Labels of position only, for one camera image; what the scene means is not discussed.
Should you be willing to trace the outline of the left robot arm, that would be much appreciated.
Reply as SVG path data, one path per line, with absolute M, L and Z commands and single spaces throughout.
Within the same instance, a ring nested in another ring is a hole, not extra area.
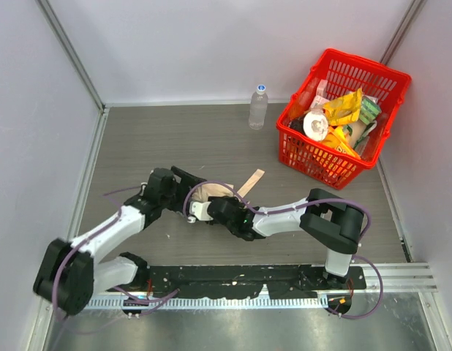
M 94 295 L 116 287 L 144 287 L 150 275 L 144 259 L 129 252 L 111 261 L 105 257 L 158 220 L 165 209 L 179 212 L 192 188 L 202 182 L 176 166 L 152 170 L 147 182 L 109 219 L 71 241 L 57 238 L 49 243 L 34 293 L 75 316 Z

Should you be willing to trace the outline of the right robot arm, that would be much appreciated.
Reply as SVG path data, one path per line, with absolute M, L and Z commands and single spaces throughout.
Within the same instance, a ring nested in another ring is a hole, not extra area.
M 350 262 L 368 229 L 363 222 L 369 217 L 356 203 L 318 188 L 302 200 L 272 208 L 212 197 L 206 213 L 214 224 L 245 241 L 304 231 L 327 250 L 324 276 L 341 282 L 348 280 Z

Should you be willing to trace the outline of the beige folding umbrella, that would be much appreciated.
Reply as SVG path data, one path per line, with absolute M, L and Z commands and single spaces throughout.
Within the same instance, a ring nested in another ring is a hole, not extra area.
M 258 181 L 264 176 L 265 171 L 261 169 L 256 169 L 256 171 L 246 180 L 246 182 L 237 189 L 237 193 L 245 198 L 246 195 L 252 190 L 252 188 L 258 183 Z M 220 184 L 206 184 L 200 186 L 196 189 L 191 200 L 198 202 L 207 202 L 209 197 L 234 197 L 235 194 L 232 190 L 227 189 L 225 186 Z

